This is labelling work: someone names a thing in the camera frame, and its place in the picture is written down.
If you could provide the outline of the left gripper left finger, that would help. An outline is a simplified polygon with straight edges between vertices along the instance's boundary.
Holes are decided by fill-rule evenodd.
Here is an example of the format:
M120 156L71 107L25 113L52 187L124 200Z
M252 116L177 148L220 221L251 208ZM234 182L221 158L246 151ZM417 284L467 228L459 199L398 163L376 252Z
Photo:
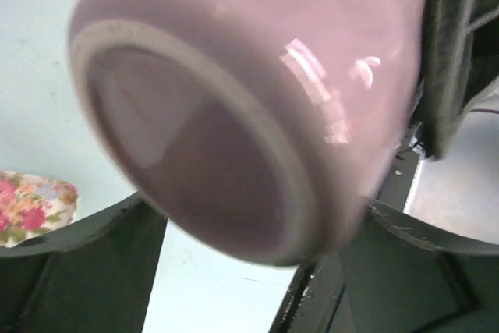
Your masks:
M3 332L143 329L167 220L137 194L1 249Z

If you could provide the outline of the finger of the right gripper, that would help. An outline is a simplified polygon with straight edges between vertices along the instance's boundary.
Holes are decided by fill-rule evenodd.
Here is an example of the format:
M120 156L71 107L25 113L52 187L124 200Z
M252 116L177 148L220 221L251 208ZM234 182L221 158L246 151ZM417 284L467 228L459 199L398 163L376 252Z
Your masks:
M475 0L427 0L423 43L423 142L442 159L462 117L472 40L468 31Z

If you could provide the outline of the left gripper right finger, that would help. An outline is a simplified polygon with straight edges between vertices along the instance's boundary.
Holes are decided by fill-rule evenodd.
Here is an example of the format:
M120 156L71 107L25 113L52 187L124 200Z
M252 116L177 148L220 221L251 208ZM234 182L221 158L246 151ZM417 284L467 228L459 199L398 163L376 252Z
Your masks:
M498 247L378 200L339 254L339 294L318 332L496 332Z

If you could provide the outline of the purple mug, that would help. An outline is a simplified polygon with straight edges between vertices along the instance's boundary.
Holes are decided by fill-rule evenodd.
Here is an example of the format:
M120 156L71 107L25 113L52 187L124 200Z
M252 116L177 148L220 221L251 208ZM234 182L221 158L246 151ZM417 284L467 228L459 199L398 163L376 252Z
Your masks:
M202 243L288 266L343 246L414 105L426 0L79 0L87 121Z

